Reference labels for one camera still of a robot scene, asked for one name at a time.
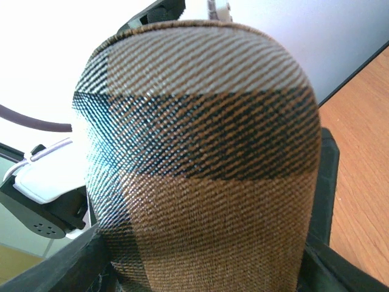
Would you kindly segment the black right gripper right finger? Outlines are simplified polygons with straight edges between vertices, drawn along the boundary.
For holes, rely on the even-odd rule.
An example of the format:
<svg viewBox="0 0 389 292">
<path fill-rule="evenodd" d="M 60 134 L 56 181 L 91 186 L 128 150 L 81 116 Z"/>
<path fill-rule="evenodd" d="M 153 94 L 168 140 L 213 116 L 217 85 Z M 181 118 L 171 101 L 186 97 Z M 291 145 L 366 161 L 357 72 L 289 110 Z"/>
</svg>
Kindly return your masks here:
<svg viewBox="0 0 389 292">
<path fill-rule="evenodd" d="M 388 291 L 388 287 L 329 246 L 340 150 L 322 128 L 322 150 L 314 205 L 298 276 L 298 291 Z"/>
</svg>

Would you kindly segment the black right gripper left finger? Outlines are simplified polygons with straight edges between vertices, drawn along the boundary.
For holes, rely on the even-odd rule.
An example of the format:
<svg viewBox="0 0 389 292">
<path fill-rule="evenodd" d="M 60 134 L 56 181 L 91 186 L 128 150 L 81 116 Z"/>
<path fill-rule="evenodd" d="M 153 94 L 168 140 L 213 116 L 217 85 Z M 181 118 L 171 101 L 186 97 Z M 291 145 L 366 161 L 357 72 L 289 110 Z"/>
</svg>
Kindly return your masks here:
<svg viewBox="0 0 389 292">
<path fill-rule="evenodd" d="M 1 285 L 1 291 L 118 291 L 97 225 L 53 256 Z"/>
</svg>

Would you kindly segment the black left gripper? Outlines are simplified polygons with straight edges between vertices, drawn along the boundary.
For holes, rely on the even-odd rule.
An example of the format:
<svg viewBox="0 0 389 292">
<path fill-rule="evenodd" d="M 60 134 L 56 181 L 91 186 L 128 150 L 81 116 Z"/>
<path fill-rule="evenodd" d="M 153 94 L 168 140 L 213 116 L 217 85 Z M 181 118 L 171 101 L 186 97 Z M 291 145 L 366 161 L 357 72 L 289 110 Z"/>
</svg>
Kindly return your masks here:
<svg viewBox="0 0 389 292">
<path fill-rule="evenodd" d="M 128 20 L 117 33 L 152 23 L 178 20 L 186 8 L 184 0 L 158 0 Z"/>
</svg>

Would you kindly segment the brown plaid glasses case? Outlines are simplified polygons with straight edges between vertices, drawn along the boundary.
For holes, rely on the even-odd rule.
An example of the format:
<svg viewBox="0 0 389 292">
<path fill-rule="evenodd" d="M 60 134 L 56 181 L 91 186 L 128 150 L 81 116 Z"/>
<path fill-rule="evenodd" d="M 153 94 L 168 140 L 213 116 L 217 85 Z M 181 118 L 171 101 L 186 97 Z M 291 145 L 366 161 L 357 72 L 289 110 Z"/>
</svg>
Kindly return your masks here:
<svg viewBox="0 0 389 292">
<path fill-rule="evenodd" d="M 220 21 L 129 29 L 92 53 L 72 131 L 121 291 L 295 291 L 321 126 L 277 41 Z"/>
</svg>

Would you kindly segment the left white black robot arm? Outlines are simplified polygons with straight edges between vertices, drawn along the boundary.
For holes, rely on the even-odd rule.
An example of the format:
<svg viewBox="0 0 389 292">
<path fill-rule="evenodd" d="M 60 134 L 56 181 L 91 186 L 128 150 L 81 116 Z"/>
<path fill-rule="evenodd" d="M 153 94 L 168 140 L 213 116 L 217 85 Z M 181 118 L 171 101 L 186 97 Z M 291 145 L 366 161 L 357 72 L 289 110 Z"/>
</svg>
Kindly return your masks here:
<svg viewBox="0 0 389 292">
<path fill-rule="evenodd" d="M 122 25 L 129 29 L 178 20 L 185 1 L 154 1 Z M 69 123 L 55 123 L 18 113 L 1 104 L 1 118 L 22 127 L 51 133 L 71 133 Z M 71 138 L 49 147 L 37 145 L 15 159 L 1 177 L 1 204 L 25 227 L 46 238 L 74 239 L 95 223 L 86 194 L 81 162 Z"/>
</svg>

